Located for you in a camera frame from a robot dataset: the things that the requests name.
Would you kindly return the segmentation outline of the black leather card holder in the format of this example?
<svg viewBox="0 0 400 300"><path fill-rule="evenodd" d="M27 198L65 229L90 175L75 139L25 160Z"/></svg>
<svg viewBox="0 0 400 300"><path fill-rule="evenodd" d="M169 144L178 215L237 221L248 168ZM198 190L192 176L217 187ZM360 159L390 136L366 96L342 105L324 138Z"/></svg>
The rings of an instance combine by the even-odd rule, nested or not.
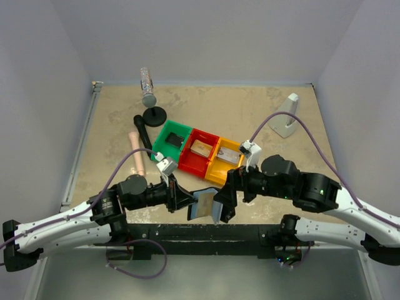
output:
<svg viewBox="0 0 400 300"><path fill-rule="evenodd" d="M218 192L216 187L194 191L193 197L196 202L188 206L187 220L210 217L214 224L220 223L223 204L214 200Z"/></svg>

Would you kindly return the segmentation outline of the gold VIP card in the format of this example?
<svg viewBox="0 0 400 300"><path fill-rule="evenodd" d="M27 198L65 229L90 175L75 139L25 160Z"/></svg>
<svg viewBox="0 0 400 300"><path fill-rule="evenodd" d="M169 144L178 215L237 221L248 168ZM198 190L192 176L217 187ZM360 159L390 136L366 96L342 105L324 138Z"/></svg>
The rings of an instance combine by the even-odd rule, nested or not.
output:
<svg viewBox="0 0 400 300"><path fill-rule="evenodd" d="M215 192L208 191L198 194L196 217L206 217L211 216L213 212L214 197Z"/></svg>

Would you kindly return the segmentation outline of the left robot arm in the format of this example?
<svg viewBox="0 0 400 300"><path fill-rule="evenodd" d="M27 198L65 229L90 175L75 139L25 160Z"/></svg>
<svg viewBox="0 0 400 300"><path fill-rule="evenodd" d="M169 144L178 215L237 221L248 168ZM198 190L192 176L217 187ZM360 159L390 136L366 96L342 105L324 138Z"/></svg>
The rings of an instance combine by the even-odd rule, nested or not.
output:
<svg viewBox="0 0 400 300"><path fill-rule="evenodd" d="M86 202L46 219L4 222L3 266L8 272L22 271L59 249L123 243L130 237L126 211L163 204L173 213L196 202L173 175L158 184L132 175Z"/></svg>

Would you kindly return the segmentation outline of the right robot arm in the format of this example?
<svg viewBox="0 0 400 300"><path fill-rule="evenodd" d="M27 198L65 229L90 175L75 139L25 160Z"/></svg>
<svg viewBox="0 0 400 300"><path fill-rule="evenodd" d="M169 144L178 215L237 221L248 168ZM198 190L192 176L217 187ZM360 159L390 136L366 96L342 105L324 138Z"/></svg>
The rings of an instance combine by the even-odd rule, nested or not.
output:
<svg viewBox="0 0 400 300"><path fill-rule="evenodd" d="M222 204L221 221L235 216L237 193L250 203L257 196L290 200L296 208L323 213L342 220L341 224L317 222L287 214L282 217L275 238L284 245L325 242L357 249L372 260L389 266L399 265L399 218L366 206L357 207L350 192L331 178L302 172L292 161L279 155L266 158L261 167L239 167L227 173L225 185L214 196Z"/></svg>

